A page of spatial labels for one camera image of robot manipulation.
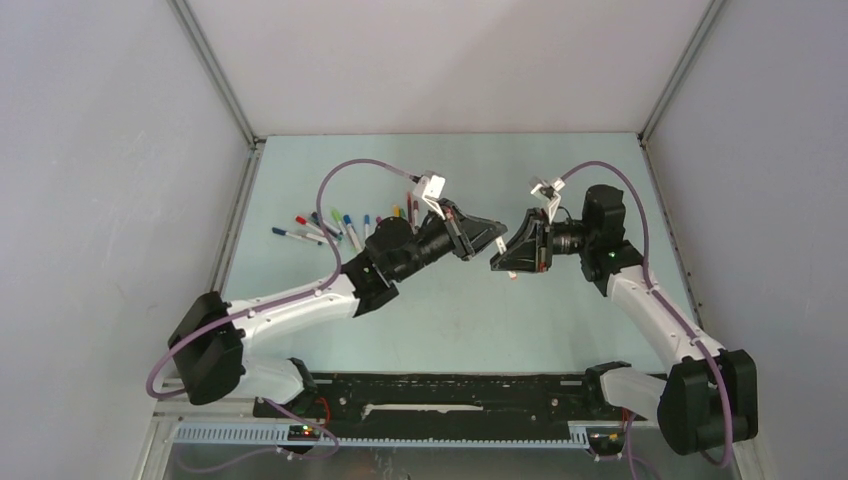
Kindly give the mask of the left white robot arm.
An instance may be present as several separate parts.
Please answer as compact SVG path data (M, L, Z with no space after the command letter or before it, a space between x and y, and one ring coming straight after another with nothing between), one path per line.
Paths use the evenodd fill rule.
M262 349L307 327L378 310L398 296L398 283L448 254L468 261L507 231L448 199L438 206L418 228L383 219L363 250L325 279L252 300L226 302L217 291L198 297L167 342L182 393L193 405L246 395L292 416L311 412L316 390L304 362L264 357Z

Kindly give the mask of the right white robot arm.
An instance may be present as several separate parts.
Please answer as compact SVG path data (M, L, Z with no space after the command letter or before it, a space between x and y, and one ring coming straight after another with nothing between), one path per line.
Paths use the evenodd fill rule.
M658 424L680 455L728 447L759 433L757 369L744 350L730 351L710 337L666 295L649 268L646 251L626 237L622 190L588 188L578 219L558 221L562 182L540 181L518 232L496 241L494 271L540 274L554 257L578 255L585 279L621 309L653 348L664 368L658 378L622 361L584 374L585 411L606 418L618 408Z

